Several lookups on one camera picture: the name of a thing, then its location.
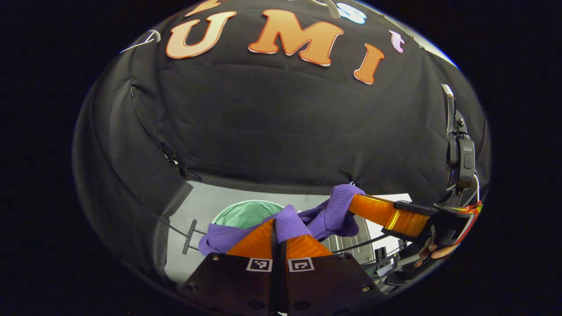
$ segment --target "letter m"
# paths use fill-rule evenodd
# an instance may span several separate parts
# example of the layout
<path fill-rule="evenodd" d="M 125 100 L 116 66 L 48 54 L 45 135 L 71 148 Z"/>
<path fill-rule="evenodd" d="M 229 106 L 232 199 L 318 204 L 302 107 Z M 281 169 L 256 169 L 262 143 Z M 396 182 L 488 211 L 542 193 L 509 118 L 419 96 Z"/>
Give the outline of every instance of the letter m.
<path fill-rule="evenodd" d="M 268 17 L 264 29 L 257 42 L 251 43 L 248 49 L 254 53 L 275 54 L 279 47 L 275 45 L 277 36 L 281 38 L 285 54 L 291 56 L 306 43 L 308 46 L 298 55 L 305 61 L 321 66 L 329 66 L 330 51 L 338 35 L 343 30 L 331 23 L 320 21 L 302 29 L 293 12 L 285 10 L 265 10 Z"/>

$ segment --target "orange letter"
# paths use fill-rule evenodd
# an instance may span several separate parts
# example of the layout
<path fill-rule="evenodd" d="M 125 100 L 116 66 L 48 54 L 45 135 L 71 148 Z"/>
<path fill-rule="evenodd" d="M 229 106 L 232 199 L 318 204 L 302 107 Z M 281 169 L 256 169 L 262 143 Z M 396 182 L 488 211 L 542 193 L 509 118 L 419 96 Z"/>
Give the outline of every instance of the orange letter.
<path fill-rule="evenodd" d="M 373 84 L 375 82 L 374 75 L 379 61 L 384 59 L 384 54 L 377 47 L 371 44 L 365 44 L 367 54 L 363 59 L 361 67 L 353 72 L 355 78 L 366 84 Z"/>
<path fill-rule="evenodd" d="M 219 0 L 207 0 L 201 4 L 199 4 L 195 9 L 193 9 L 190 13 L 186 14 L 185 16 L 190 16 L 190 15 L 194 15 L 196 13 L 199 13 L 201 11 L 205 11 L 207 9 L 210 8 L 214 8 L 220 5 L 220 3 L 218 3 Z"/>
<path fill-rule="evenodd" d="M 193 57 L 210 50 L 219 40 L 220 33 L 223 31 L 226 20 L 236 15 L 234 11 L 221 12 L 213 14 L 207 18 L 209 26 L 203 39 L 195 45 L 186 45 L 185 40 L 191 30 L 191 27 L 199 23 L 199 20 L 193 20 L 180 24 L 172 29 L 172 35 L 166 46 L 166 54 L 171 58 L 187 58 Z"/>
<path fill-rule="evenodd" d="M 306 49 L 298 54 L 303 60 L 320 66 L 329 66 L 332 63 L 330 51 L 336 37 L 343 34 L 342 29 L 321 21 L 303 30 L 297 16 L 285 10 L 265 10 L 264 15 L 268 20 L 257 42 L 248 46 L 251 52 L 277 53 L 279 47 L 275 45 L 275 40 L 280 36 L 285 54 L 291 56 L 308 43 Z"/>

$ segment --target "purple cloth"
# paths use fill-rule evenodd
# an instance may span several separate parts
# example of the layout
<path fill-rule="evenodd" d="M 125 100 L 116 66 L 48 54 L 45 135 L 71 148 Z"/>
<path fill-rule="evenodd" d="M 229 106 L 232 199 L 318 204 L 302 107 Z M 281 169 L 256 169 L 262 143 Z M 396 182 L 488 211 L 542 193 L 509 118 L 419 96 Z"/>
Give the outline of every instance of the purple cloth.
<path fill-rule="evenodd" d="M 365 192 L 349 184 L 341 184 L 332 188 L 330 198 L 326 202 L 311 210 L 297 214 L 289 204 L 280 212 L 266 217 L 262 223 L 275 218 L 275 231 L 279 242 L 306 234 L 317 240 L 323 240 L 333 234 L 342 237 L 355 236 L 359 233 L 359 226 L 353 219 L 354 214 L 347 209 L 356 194 L 365 195 Z M 225 254 L 258 226 L 240 229 L 209 224 L 207 234 L 199 242 L 199 251 L 204 256 L 211 252 Z"/>

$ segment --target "green laundry basket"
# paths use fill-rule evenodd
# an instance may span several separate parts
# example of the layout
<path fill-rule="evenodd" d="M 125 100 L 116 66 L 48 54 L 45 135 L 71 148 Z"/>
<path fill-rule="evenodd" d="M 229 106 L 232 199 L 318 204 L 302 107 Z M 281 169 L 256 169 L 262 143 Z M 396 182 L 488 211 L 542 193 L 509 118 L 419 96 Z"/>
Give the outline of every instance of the green laundry basket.
<path fill-rule="evenodd" d="M 242 201 L 222 210 L 212 223 L 245 229 L 261 224 L 264 218 L 282 209 L 283 206 L 264 200 Z"/>

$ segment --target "cable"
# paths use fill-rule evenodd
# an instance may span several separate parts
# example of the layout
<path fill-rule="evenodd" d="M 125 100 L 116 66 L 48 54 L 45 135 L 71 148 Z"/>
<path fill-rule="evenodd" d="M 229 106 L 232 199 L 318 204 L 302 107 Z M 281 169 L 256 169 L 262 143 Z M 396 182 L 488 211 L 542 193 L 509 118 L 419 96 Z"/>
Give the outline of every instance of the cable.
<path fill-rule="evenodd" d="M 164 224 L 168 225 L 168 227 L 170 227 L 171 229 L 173 229 L 176 233 L 181 234 L 183 237 L 185 238 L 189 238 L 186 234 L 180 232 L 179 230 L 177 230 L 175 227 L 173 227 L 172 225 L 170 225 L 169 223 L 167 223 L 165 220 L 163 220 L 160 216 L 154 214 L 154 217 L 156 217 L 157 219 L 159 219 L 161 222 L 163 222 Z"/>
<path fill-rule="evenodd" d="M 401 250 L 400 247 L 402 247 L 402 246 L 399 246 L 398 248 L 391 250 L 391 252 L 390 252 L 389 254 L 387 254 L 387 256 L 386 256 L 385 258 L 383 258 L 383 259 L 382 259 L 381 261 L 379 261 L 379 262 L 374 262 L 374 261 L 376 261 L 376 259 L 374 259 L 374 260 L 371 260 L 371 261 L 367 261 L 367 262 L 365 262 L 365 263 L 362 263 L 361 265 L 365 265 L 365 264 L 371 263 L 371 262 L 374 262 L 374 263 L 382 263 L 382 262 L 385 262 L 385 261 L 387 261 L 387 260 L 390 260 L 390 259 L 392 259 L 392 258 L 390 258 L 390 256 L 396 254 L 396 252 L 394 252 L 394 251 L 398 250 L 398 252 L 400 252 L 400 250 Z"/>
<path fill-rule="evenodd" d="M 476 203 L 480 202 L 480 182 L 478 181 L 478 173 L 474 171 L 474 179 L 476 179 Z"/>
<path fill-rule="evenodd" d="M 335 251 L 334 253 L 336 254 L 336 253 L 338 253 L 338 252 L 342 252 L 342 251 L 347 251 L 347 250 L 359 248 L 359 247 L 361 247 L 361 246 L 368 245 L 368 244 L 373 243 L 373 242 L 375 242 L 375 241 L 379 241 L 379 240 L 385 239 L 386 237 L 390 237 L 390 235 L 386 235 L 386 234 L 385 234 L 385 235 L 379 236 L 379 237 L 377 237 L 377 238 L 374 238 L 374 239 L 371 239 L 371 240 L 367 240 L 367 241 L 364 241 L 364 242 L 362 242 L 362 243 L 358 243 L 358 244 L 355 245 L 355 246 L 352 246 L 352 247 L 348 247 L 348 248 L 344 248 L 344 249 Z"/>

